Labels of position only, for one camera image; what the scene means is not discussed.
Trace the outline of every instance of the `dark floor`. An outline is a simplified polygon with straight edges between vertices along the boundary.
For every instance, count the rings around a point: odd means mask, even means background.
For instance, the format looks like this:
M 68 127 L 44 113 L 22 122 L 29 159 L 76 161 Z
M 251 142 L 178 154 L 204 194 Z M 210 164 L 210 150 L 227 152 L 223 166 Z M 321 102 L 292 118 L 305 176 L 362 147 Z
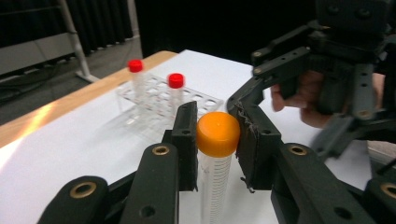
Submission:
M 91 74 L 102 78 L 124 68 L 128 60 L 141 58 L 140 39 L 137 36 L 123 44 L 94 52 L 87 57 L 87 62 Z M 18 96 L 11 100 L 2 99 L 0 101 L 0 125 L 89 85 L 89 82 L 76 77 L 77 70 L 79 70 L 78 61 L 74 58 L 69 62 L 46 66 L 29 74 L 32 85 L 24 85 L 29 82 L 25 78 L 23 87 L 25 89 L 35 87 L 35 89 L 17 94 Z M 5 98 L 4 89 L 6 87 L 0 84 L 0 94 L 3 94 L 3 96 L 0 95 L 0 98 Z

